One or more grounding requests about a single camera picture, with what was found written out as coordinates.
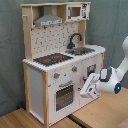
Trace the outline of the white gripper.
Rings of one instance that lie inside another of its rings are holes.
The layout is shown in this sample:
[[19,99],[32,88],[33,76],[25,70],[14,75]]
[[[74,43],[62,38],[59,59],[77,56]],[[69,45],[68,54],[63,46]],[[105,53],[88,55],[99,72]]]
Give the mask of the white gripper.
[[98,91],[96,89],[98,80],[99,75],[91,73],[80,91],[80,96],[82,98],[96,98],[98,96]]

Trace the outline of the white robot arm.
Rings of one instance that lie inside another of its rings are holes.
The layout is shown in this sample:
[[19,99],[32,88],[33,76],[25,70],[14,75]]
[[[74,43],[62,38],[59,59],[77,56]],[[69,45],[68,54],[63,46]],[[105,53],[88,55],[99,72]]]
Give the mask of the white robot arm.
[[117,69],[113,67],[102,68],[99,74],[91,73],[80,91],[83,98],[95,98],[98,93],[117,94],[121,90],[121,81],[128,71],[128,36],[124,39],[122,47],[125,57]]

